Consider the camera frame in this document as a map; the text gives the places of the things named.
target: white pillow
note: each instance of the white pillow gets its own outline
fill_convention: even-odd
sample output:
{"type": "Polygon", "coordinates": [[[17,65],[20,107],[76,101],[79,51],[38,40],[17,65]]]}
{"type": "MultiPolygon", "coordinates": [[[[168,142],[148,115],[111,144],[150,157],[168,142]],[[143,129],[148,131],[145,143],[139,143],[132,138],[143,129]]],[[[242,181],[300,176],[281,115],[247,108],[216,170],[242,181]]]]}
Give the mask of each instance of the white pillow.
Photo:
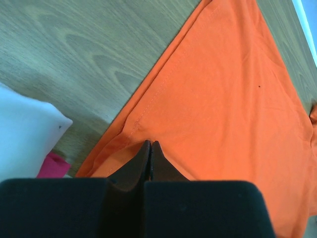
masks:
{"type": "Polygon", "coordinates": [[[45,156],[72,125],[52,104],[0,83],[0,181],[35,178],[45,156]]]}

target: folded cloth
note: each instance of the folded cloth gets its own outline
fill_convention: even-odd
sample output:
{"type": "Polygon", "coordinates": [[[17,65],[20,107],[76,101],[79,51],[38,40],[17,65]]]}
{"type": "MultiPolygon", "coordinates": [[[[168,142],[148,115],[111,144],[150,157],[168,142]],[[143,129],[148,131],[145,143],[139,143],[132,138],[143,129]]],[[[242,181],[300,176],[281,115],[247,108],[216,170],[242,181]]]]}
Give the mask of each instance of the folded cloth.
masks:
{"type": "Polygon", "coordinates": [[[77,176],[106,177],[157,140],[188,179],[254,183],[276,234],[299,238],[317,213],[311,116],[256,1],[203,0],[77,176]]]}
{"type": "Polygon", "coordinates": [[[0,181],[35,178],[71,124],[52,104],[24,97],[0,83],[0,181]]]}
{"type": "Polygon", "coordinates": [[[61,156],[50,152],[44,159],[37,178],[63,178],[70,168],[61,156]]]}

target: pink fabric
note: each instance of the pink fabric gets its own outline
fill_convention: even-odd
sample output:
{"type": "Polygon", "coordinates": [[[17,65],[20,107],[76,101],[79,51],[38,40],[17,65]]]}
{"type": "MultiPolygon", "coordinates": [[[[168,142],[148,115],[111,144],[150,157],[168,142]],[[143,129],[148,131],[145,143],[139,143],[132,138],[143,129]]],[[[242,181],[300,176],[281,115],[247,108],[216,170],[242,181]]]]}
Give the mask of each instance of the pink fabric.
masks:
{"type": "Polygon", "coordinates": [[[44,159],[37,178],[62,178],[69,168],[70,164],[61,156],[50,152],[44,159]]]}

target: orange t-shirt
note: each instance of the orange t-shirt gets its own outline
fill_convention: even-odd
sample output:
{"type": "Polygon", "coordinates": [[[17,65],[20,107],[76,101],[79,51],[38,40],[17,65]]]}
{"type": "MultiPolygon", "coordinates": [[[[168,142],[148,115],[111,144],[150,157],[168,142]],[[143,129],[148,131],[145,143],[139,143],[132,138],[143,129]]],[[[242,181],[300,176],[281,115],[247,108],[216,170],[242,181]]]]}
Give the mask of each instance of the orange t-shirt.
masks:
{"type": "Polygon", "coordinates": [[[77,175],[106,177],[158,140],[189,179],[254,183],[276,234],[299,238],[317,213],[316,120],[256,1],[203,0],[77,175]]]}

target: wood grain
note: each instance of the wood grain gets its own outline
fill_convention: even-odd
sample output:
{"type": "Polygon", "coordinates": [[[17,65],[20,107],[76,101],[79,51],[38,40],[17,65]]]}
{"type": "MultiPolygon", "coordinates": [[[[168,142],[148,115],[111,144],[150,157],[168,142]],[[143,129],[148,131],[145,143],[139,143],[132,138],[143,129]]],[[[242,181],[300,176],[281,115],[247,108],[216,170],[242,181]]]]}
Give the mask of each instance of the wood grain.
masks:
{"type": "MultiPolygon", "coordinates": [[[[55,150],[74,175],[199,0],[2,0],[0,81],[74,125],[55,150]]],[[[258,0],[308,112],[317,69],[290,0],[258,0]]]]}

